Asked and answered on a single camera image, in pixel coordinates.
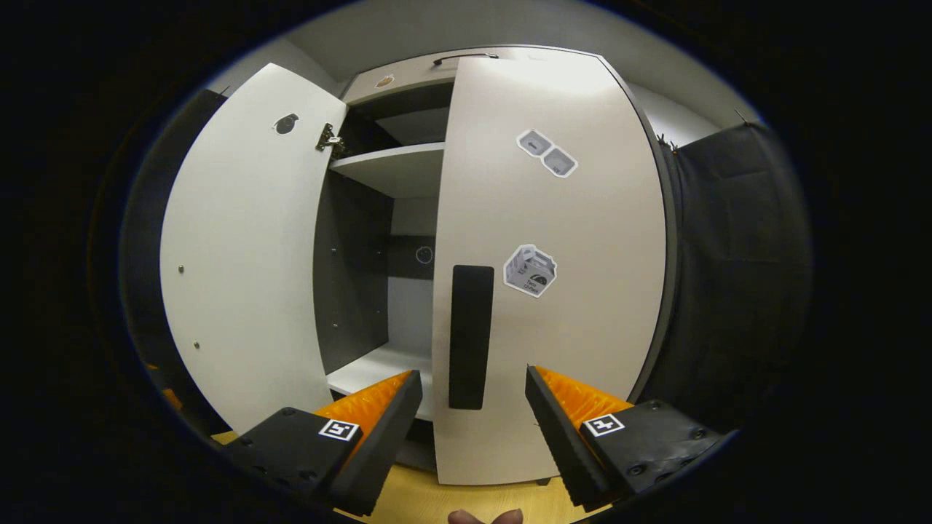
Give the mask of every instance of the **finger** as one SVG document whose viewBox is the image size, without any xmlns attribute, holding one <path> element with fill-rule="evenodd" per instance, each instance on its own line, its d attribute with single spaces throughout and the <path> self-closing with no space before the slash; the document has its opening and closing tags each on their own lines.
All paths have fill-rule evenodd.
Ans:
<svg viewBox="0 0 932 524">
<path fill-rule="evenodd" d="M 521 513 L 521 510 L 513 509 L 499 515 L 498 518 L 492 521 L 492 524 L 522 524 L 523 522 L 524 514 Z"/>
<path fill-rule="evenodd" d="M 483 524 L 482 520 L 473 517 L 469 512 L 461 509 L 447 515 L 446 522 L 448 524 Z"/>
</svg>

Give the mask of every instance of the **cabinet shelf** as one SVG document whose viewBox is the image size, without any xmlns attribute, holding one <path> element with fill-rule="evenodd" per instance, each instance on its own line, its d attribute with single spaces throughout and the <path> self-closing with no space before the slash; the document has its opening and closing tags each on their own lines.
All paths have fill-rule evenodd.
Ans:
<svg viewBox="0 0 932 524">
<path fill-rule="evenodd" d="M 394 199 L 440 194 L 444 143 L 406 145 L 331 162 L 330 169 Z"/>
<path fill-rule="evenodd" d="M 393 377 L 408 369 L 416 369 L 420 371 L 420 383 L 423 388 L 423 398 L 420 401 L 417 418 L 432 421 L 433 380 L 429 351 L 419 354 L 394 348 L 391 343 L 388 343 L 327 375 L 327 384 L 336 392 L 353 394 L 380 380 Z"/>
</svg>

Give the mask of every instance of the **black handle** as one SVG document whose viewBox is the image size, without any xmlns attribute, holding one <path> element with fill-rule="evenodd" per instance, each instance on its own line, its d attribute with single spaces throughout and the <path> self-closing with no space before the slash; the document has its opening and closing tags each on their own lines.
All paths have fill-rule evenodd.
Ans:
<svg viewBox="0 0 932 524">
<path fill-rule="evenodd" d="M 450 308 L 451 409 L 482 409 L 495 268 L 454 266 Z"/>
<path fill-rule="evenodd" d="M 433 64 L 434 64 L 434 65 L 440 65 L 440 63 L 443 62 L 444 60 L 448 60 L 448 59 L 451 59 L 451 58 L 460 58 L 460 57 L 464 57 L 464 56 L 488 56 L 488 58 L 499 58 L 499 55 L 497 55 L 497 54 L 495 54 L 495 53 L 466 53 L 466 54 L 463 54 L 463 55 L 444 56 L 444 58 L 438 58 L 437 60 L 433 61 Z"/>
</svg>

